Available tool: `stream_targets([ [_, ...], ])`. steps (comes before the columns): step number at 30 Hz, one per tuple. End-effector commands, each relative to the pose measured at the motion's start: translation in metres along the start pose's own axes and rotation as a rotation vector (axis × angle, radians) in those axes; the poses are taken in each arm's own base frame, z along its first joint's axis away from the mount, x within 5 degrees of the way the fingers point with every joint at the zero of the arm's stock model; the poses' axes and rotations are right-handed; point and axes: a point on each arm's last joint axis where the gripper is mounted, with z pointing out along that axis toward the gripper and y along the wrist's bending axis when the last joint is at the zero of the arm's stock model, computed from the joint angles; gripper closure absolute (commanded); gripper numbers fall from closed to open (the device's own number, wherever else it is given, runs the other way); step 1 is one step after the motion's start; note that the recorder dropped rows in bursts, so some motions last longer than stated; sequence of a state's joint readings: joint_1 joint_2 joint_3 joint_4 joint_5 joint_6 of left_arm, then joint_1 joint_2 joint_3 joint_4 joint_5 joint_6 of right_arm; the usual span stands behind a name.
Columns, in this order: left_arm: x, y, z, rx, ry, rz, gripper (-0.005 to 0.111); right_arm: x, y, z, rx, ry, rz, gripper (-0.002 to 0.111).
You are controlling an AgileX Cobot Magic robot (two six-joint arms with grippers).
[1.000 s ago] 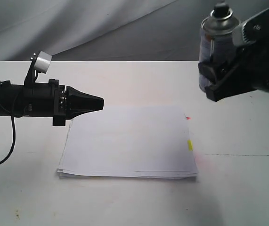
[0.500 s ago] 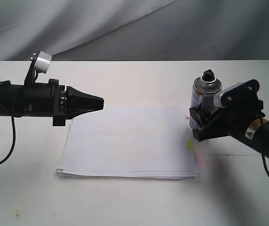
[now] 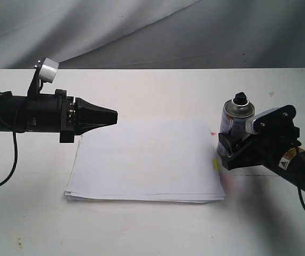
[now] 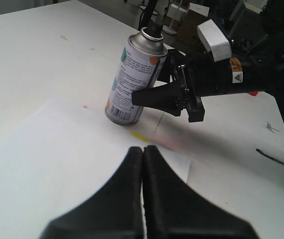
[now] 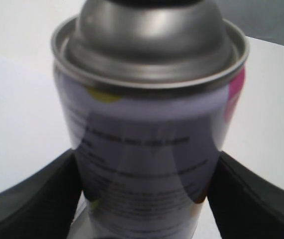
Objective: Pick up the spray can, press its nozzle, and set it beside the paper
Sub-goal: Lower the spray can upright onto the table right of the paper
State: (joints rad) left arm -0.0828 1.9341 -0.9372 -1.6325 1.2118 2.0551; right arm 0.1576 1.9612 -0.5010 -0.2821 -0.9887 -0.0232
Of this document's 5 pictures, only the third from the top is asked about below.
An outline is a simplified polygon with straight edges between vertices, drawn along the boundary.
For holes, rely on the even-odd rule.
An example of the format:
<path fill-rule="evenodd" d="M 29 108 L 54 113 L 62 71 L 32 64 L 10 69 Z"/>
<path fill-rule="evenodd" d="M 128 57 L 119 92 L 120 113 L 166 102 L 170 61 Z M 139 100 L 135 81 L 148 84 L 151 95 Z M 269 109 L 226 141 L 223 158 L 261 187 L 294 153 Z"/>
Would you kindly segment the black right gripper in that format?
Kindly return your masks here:
<path fill-rule="evenodd" d="M 218 134 L 217 151 L 227 170 L 262 165 L 272 171 L 287 171 L 301 152 L 300 129 L 292 121 L 248 121 L 246 131 L 249 136 L 245 138 Z"/>

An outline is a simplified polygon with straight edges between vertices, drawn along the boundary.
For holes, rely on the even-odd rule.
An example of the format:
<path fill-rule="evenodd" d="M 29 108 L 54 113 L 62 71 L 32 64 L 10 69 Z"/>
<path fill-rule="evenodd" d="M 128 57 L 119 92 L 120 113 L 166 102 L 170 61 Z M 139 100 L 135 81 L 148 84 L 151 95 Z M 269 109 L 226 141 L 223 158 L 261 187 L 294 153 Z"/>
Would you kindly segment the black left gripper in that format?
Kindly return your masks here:
<path fill-rule="evenodd" d="M 38 94 L 27 99 L 25 116 L 27 131 L 58 133 L 60 143 L 73 143 L 75 133 L 86 133 L 100 127 L 115 125 L 118 112 L 93 105 L 81 98 L 67 96 L 66 90 L 54 94 Z"/>

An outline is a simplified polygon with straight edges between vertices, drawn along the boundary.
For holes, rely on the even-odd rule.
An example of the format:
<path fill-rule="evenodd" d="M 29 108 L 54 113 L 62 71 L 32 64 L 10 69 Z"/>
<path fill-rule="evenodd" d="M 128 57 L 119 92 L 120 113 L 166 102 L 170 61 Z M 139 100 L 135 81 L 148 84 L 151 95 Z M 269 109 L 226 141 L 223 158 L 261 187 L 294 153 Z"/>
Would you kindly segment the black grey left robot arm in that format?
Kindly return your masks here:
<path fill-rule="evenodd" d="M 0 93 L 0 132 L 58 133 L 61 143 L 73 143 L 75 136 L 117 121 L 117 111 L 68 96 L 61 89 L 34 98 Z"/>

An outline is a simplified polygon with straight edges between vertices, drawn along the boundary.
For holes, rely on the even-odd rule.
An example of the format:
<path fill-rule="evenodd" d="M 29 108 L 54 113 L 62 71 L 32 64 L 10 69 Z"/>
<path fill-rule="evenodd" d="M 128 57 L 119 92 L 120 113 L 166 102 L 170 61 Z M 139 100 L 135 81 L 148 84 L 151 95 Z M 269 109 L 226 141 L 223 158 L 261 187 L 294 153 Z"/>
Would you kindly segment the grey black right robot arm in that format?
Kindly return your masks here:
<path fill-rule="evenodd" d="M 221 158 L 227 170 L 262 165 L 305 191 L 305 150 L 293 123 L 249 135 L 245 140 L 220 133 L 219 142 L 230 153 Z"/>

